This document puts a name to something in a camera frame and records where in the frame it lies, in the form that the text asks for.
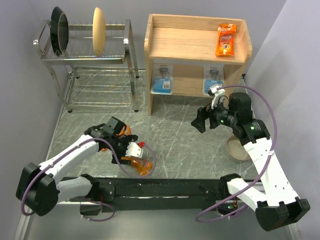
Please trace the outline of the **orange razor pack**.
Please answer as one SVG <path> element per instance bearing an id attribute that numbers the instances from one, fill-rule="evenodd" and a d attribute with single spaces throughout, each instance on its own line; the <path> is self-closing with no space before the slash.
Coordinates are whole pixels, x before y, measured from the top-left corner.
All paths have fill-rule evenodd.
<path id="1" fill-rule="evenodd" d="M 130 131 L 126 125 L 112 126 L 111 124 L 106 124 L 102 127 L 100 138 L 107 141 L 108 138 L 112 137 L 122 137 L 130 135 Z"/>
<path id="2" fill-rule="evenodd" d="M 153 164 L 145 159 L 131 157 L 131 167 L 134 168 L 142 177 L 146 177 L 152 170 Z"/>
<path id="3" fill-rule="evenodd" d="M 237 26 L 235 24 L 219 24 L 215 55 L 234 56 L 234 42 Z"/>

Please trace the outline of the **blue razor blister pack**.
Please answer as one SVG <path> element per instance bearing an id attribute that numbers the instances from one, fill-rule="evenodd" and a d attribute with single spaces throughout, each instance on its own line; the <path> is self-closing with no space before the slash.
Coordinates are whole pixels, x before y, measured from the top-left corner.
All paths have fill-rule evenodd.
<path id="1" fill-rule="evenodd" d="M 155 63 L 152 70 L 150 93 L 154 95 L 173 94 L 173 65 Z"/>
<path id="2" fill-rule="evenodd" d="M 203 85 L 202 94 L 209 96 L 208 91 L 212 86 L 224 85 L 224 69 L 222 66 L 204 66 L 203 67 Z"/>

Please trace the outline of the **wooden two-tier shelf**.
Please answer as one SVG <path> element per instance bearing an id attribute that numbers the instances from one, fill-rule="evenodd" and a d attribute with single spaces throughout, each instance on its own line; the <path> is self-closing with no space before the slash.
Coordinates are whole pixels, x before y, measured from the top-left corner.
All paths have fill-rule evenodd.
<path id="1" fill-rule="evenodd" d="M 218 26 L 236 25 L 233 56 L 216 56 Z M 154 61 L 173 66 L 174 96 L 204 97 L 204 64 L 222 64 L 223 84 L 229 96 L 235 91 L 253 53 L 245 19 L 150 14 L 144 39 L 146 96 L 148 114 L 152 114 L 152 76 Z"/>

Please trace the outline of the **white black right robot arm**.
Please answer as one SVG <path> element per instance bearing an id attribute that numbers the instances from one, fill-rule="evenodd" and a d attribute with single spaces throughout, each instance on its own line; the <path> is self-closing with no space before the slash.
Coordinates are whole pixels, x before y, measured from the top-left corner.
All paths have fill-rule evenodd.
<path id="1" fill-rule="evenodd" d="M 240 211 L 251 208 L 259 225 L 267 232 L 297 223 L 311 206 L 307 199 L 299 197 L 289 183 L 274 152 L 276 139 L 271 138 L 262 120 L 253 117 L 249 95 L 232 93 L 228 107 L 224 107 L 221 101 L 225 93 L 223 89 L 210 90 L 208 93 L 213 97 L 212 102 L 197 110 L 192 126 L 204 133 L 205 121 L 209 120 L 211 129 L 220 125 L 232 128 L 234 136 L 250 156 L 258 177 L 251 183 L 246 183 L 236 173 L 221 177 L 218 192 L 223 200 L 200 212 L 195 220 L 204 222 L 201 218 L 203 214 L 238 198 L 244 205 L 229 213 L 222 213 L 220 219 L 235 217 Z"/>

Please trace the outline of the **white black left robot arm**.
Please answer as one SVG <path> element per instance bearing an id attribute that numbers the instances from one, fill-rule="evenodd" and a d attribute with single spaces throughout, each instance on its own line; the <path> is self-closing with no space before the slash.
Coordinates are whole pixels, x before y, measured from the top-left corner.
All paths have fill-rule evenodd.
<path id="1" fill-rule="evenodd" d="M 110 150 L 112 159 L 119 166 L 122 159 L 142 158 L 143 150 L 138 136 L 127 132 L 128 126 L 111 117 L 107 123 L 89 127 L 72 145 L 53 158 L 38 165 L 27 164 L 21 173 L 16 198 L 21 201 L 20 210 L 25 216 L 44 216 L 57 203 L 73 198 L 98 201 L 104 197 L 100 182 L 84 174 L 63 180 L 65 175 L 87 158 Z"/>

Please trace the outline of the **beige ceramic bowl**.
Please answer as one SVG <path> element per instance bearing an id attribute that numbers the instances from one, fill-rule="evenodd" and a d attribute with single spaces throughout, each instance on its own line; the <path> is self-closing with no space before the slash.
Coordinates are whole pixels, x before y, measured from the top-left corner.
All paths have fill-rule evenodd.
<path id="1" fill-rule="evenodd" d="M 229 159 L 235 162 L 244 163 L 251 160 L 250 155 L 241 145 L 240 140 L 235 135 L 230 135 L 225 141 L 225 151 Z"/>

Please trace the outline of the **metal dish rack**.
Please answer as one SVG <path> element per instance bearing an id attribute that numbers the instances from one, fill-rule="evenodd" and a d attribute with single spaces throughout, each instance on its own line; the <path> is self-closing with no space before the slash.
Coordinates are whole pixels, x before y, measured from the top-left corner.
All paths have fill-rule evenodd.
<path id="1" fill-rule="evenodd" d="M 93 48 L 92 24 L 69 25 L 66 51 L 57 56 L 46 34 L 50 21 L 43 20 L 33 46 L 49 71 L 63 108 L 75 110 L 127 109 L 139 111 L 135 81 L 140 77 L 132 24 L 105 26 L 106 40 L 101 56 Z"/>

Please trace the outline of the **beige wooden plate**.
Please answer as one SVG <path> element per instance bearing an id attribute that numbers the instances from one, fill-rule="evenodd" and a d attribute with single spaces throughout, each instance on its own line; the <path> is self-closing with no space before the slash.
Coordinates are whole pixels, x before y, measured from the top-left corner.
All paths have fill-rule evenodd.
<path id="1" fill-rule="evenodd" d="M 106 41 L 106 23 L 104 12 L 96 7 L 93 14 L 92 23 L 92 43 L 93 50 L 97 57 L 101 56 Z"/>

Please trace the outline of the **black plate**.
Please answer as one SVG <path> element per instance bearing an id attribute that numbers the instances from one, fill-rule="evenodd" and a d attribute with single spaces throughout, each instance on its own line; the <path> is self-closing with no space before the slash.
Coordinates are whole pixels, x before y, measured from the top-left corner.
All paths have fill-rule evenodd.
<path id="1" fill-rule="evenodd" d="M 50 19 L 50 41 L 54 54 L 59 57 L 67 49 L 69 43 L 69 23 L 66 14 L 56 6 Z"/>

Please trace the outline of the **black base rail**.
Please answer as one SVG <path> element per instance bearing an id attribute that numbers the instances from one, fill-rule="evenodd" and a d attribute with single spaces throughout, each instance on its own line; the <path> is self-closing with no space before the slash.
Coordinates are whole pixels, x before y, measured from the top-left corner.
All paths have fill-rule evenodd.
<path id="1" fill-rule="evenodd" d="M 88 198 L 116 211 L 204 210 L 230 196 L 222 179 L 95 178 Z"/>

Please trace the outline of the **aluminium frame rail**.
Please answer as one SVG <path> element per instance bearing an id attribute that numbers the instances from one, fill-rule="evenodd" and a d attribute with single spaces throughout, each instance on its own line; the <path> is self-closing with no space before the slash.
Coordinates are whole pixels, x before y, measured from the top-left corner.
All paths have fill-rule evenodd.
<path id="1" fill-rule="evenodd" d="M 57 206 L 94 205 L 89 201 L 62 201 Z M 31 216 L 21 215 L 13 240 L 24 240 Z"/>

